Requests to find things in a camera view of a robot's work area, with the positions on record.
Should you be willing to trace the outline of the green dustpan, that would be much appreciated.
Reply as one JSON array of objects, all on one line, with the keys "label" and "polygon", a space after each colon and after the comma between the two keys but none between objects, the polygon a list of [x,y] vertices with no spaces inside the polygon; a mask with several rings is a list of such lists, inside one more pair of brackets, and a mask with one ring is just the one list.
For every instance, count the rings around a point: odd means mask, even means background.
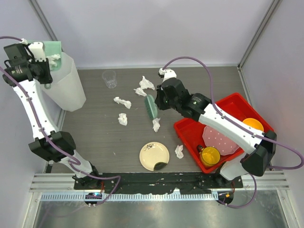
[{"label": "green dustpan", "polygon": [[44,52],[49,62],[50,72],[61,68],[62,47],[60,41],[43,41]]}]

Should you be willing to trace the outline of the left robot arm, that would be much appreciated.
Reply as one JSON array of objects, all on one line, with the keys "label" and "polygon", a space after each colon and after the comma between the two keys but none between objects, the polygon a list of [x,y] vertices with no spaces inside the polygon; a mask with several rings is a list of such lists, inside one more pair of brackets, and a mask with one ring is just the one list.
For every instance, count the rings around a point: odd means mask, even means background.
[{"label": "left robot arm", "polygon": [[40,85],[51,84],[53,78],[44,44],[12,44],[4,47],[7,55],[3,72],[4,81],[13,88],[21,100],[30,121],[33,139],[30,150],[45,161],[59,162],[75,173],[77,184],[95,190],[101,185],[96,167],[77,151],[68,132],[60,131],[51,119]]}]

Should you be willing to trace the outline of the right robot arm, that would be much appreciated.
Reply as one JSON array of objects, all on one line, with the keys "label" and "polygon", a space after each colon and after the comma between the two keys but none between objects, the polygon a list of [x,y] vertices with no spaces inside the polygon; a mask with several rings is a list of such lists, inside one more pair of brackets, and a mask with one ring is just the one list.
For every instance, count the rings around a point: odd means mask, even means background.
[{"label": "right robot arm", "polygon": [[206,96],[190,94],[183,83],[170,78],[157,86],[155,103],[160,110],[174,109],[183,117],[210,126],[234,141],[246,155],[241,160],[225,162],[214,176],[217,186],[228,186],[237,176],[264,175],[276,150],[277,135],[274,131],[263,132],[254,129],[235,117],[220,110]]}]

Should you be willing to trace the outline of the green hand brush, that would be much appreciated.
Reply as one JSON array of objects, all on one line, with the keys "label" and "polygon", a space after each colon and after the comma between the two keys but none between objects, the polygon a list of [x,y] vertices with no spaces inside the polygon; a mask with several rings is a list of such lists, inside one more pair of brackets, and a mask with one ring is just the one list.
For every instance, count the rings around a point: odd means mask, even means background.
[{"label": "green hand brush", "polygon": [[148,117],[151,120],[154,120],[158,116],[158,107],[155,104],[154,98],[152,95],[147,95],[144,99],[144,105],[147,110]]}]

